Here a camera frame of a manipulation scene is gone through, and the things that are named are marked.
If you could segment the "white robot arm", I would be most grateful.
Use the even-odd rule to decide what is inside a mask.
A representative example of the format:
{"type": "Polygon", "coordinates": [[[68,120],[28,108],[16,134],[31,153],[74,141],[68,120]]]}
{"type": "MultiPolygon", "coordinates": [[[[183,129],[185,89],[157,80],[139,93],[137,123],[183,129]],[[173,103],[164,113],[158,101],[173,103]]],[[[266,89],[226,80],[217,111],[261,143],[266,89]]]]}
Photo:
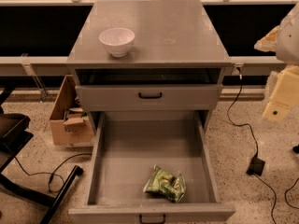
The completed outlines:
{"type": "Polygon", "coordinates": [[[264,119],[279,122],[299,104],[299,3],[280,25],[258,40],[254,48],[263,52],[273,51],[278,60],[287,64],[277,75],[263,111],[264,119]]]}

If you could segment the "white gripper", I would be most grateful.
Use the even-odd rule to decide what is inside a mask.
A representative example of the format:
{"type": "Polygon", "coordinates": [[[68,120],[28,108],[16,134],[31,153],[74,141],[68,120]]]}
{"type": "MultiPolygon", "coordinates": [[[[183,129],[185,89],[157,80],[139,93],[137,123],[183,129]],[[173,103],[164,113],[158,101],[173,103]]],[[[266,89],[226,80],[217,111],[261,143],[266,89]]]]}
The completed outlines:
{"type": "Polygon", "coordinates": [[[272,71],[264,92],[266,103],[262,117],[269,122],[280,122],[289,109],[299,103],[299,66],[287,65],[281,72],[272,71]]]}

